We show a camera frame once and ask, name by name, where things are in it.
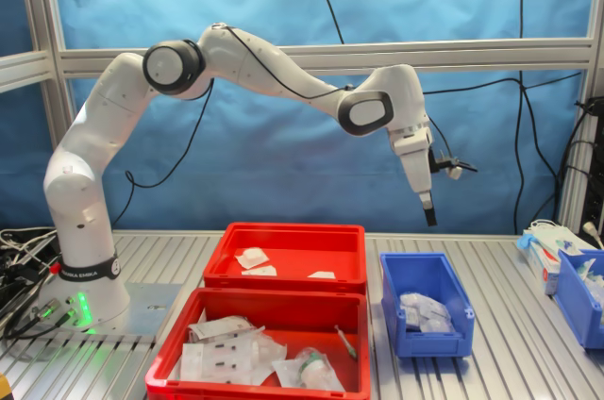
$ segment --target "blue plastic bin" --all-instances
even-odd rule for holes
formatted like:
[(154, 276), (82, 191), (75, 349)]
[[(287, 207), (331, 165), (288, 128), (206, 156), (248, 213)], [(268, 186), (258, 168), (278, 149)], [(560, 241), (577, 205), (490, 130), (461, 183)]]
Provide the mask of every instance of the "blue plastic bin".
[[(461, 357), (472, 353), (474, 310), (445, 254), (381, 254), (381, 306), (394, 352), (400, 358)], [(400, 295), (421, 293), (443, 303), (456, 332), (407, 332)]]
[(602, 307), (577, 274), (582, 263), (595, 258), (590, 271), (604, 275), (604, 252), (582, 252), (582, 256), (569, 257), (560, 251), (560, 275), (555, 298), (579, 344), (584, 348), (604, 348), (604, 326), (600, 324)]

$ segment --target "blue curtain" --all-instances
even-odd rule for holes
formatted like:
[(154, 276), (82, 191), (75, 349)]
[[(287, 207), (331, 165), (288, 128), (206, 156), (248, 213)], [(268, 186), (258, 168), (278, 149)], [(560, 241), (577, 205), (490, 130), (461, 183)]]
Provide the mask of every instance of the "blue curtain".
[[(519, 0), (331, 1), (344, 40), (350, 43), (518, 36)], [(59, 6), (69, 48), (196, 40), (207, 25), (217, 21), (279, 45), (338, 42), (324, 0), (59, 0)], [(525, 37), (584, 37), (589, 7), (590, 0), (525, 0)], [(525, 82), (532, 85), (572, 73), (526, 72)], [(517, 72), (425, 74), (420, 78), (424, 90), (433, 91), (508, 75), (517, 77)], [(324, 80), (357, 84), (363, 77)], [(80, 106), (93, 82), (73, 81)], [(578, 93), (578, 76), (529, 91), (541, 149), (553, 166), (560, 162), (570, 134)], [(30, 106), (40, 104), (29, 101)], [(186, 147), (202, 106), (201, 100), (182, 103), (168, 97), (151, 104), (105, 175), (112, 217), (119, 214), (130, 191), (124, 169), (131, 170), (141, 183), (162, 178)], [(353, 138), (314, 109), (247, 92), (224, 81), (217, 81), (185, 161), (159, 188), (135, 191), (119, 226), (219, 229), (233, 221), (278, 221), (361, 224), (368, 231), (511, 233), (519, 188), (513, 152), (517, 86), (502, 83), (472, 92), (430, 95), (427, 108), (454, 154), (479, 168), (478, 174), (465, 173), (457, 182), (444, 174), (433, 177), (438, 227), (426, 227), (419, 200), (383, 130)], [(31, 112), (24, 109), (22, 118), (29, 118)], [(526, 108), (524, 117), (520, 154), (526, 186), (521, 225), (528, 223), (553, 191), (553, 180), (532, 145)], [(14, 128), (16, 120), (2, 118), (0, 125)], [(18, 129), (25, 131), (23, 125)], [(444, 150), (440, 136), (434, 134), (436, 148)], [(27, 150), (21, 138), (14, 139), (15, 150)], [(22, 157), (9, 165), (10, 173), (26, 168), (25, 153)], [(47, 222), (42, 196), (35, 196), (32, 189), (29, 199), (31, 207), (24, 205), (23, 212), (16, 215), (0, 204), (0, 221), (4, 217), (15, 225)]]

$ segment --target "green light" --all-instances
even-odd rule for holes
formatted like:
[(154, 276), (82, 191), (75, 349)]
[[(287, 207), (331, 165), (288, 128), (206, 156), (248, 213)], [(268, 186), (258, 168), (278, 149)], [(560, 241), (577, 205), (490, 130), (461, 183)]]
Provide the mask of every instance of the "green light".
[(82, 309), (82, 319), (77, 324), (80, 327), (86, 327), (92, 323), (92, 314), (88, 307), (88, 301), (86, 300), (86, 295), (82, 292), (77, 294), (77, 300), (79, 301), (79, 306)]

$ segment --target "red plastic bin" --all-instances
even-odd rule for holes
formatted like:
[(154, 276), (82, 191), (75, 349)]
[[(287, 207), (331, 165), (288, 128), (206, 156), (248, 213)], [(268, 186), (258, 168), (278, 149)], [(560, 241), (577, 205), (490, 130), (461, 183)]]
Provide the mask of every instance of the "red plastic bin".
[[(359, 225), (233, 223), (204, 271), (207, 287), (365, 294), (365, 231)], [(235, 258), (259, 247), (277, 276), (242, 275)], [(309, 278), (331, 271), (334, 279)]]
[[(276, 374), (262, 386), (168, 380), (187, 340), (187, 326), (206, 311), (208, 320), (240, 315), (275, 342), (287, 344), (287, 358), (307, 346), (325, 353), (346, 392), (281, 388)], [(338, 325), (355, 347), (352, 359), (335, 332)], [(355, 293), (267, 292), (237, 289), (195, 290), (145, 377), (149, 400), (314, 400), (370, 398), (367, 304)]]

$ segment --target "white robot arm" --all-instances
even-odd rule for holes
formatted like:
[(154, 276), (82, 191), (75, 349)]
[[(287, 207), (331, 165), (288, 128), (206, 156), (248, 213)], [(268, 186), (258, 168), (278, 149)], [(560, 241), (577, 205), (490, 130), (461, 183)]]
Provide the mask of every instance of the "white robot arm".
[(56, 298), (71, 304), (77, 317), (65, 327), (103, 323), (128, 305), (103, 194), (105, 168), (153, 97), (162, 93), (194, 99), (215, 77), (318, 108), (355, 136), (385, 127), (428, 223), (436, 224), (430, 195), (434, 159), (428, 152), (432, 135), (411, 66), (378, 68), (357, 88), (336, 88), (304, 72), (269, 42), (228, 25), (212, 25), (197, 43), (163, 42), (149, 48), (144, 58), (118, 56), (50, 159), (44, 192), (62, 261), (59, 278), (42, 289), (41, 302)]

